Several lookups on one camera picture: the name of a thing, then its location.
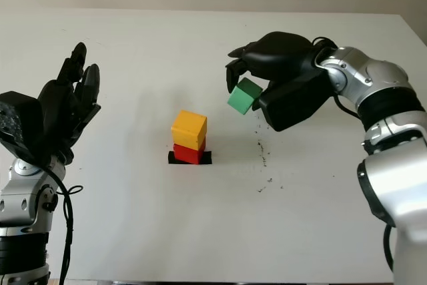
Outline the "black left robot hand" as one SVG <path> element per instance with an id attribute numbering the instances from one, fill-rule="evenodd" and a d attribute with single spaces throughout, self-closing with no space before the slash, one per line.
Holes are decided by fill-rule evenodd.
<path id="1" fill-rule="evenodd" d="M 86 67 L 86 54 L 85 44 L 78 43 L 57 78 L 48 81 L 37 98 L 43 112 L 48 154 L 57 156 L 65 165 L 72 163 L 71 148 L 101 109 L 97 104 L 99 66 L 94 63 Z"/>

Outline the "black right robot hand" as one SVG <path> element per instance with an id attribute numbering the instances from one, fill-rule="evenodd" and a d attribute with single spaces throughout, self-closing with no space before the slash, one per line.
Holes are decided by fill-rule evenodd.
<path id="1" fill-rule="evenodd" d="M 314 60 L 320 50 L 293 33 L 271 32 L 232 50 L 226 65 L 228 105 L 265 117 L 313 115 L 329 98 L 327 75 Z"/>

